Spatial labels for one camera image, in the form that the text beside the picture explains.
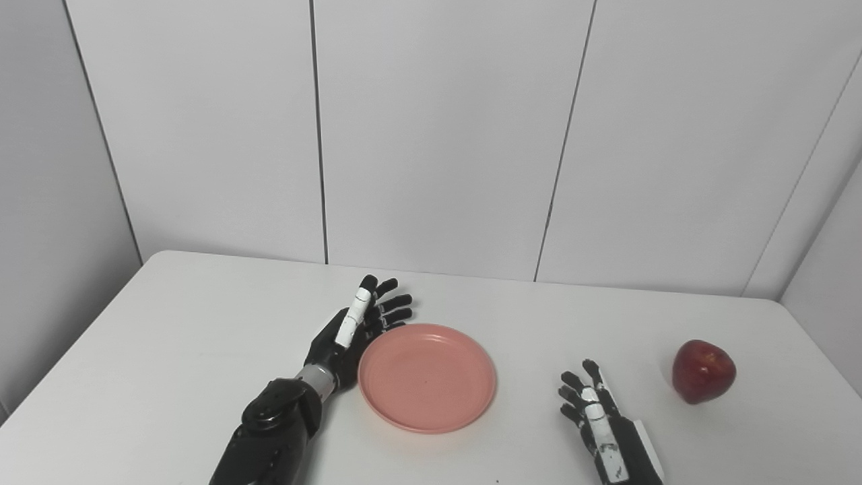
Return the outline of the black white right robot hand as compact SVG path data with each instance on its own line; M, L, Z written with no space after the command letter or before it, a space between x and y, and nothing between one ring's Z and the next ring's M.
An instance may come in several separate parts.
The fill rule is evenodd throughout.
M595 361L585 359L582 367L590 385L568 370L560 375L560 412L578 429L600 483L664 484L662 464L642 421L621 414Z

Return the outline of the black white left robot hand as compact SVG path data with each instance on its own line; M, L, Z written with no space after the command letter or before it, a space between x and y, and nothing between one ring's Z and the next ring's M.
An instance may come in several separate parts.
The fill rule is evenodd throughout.
M325 372L329 394L351 389L364 351L380 335L403 325L413 315L413 296L398 294L399 282L364 276L348 307L338 311L310 345L304 367Z

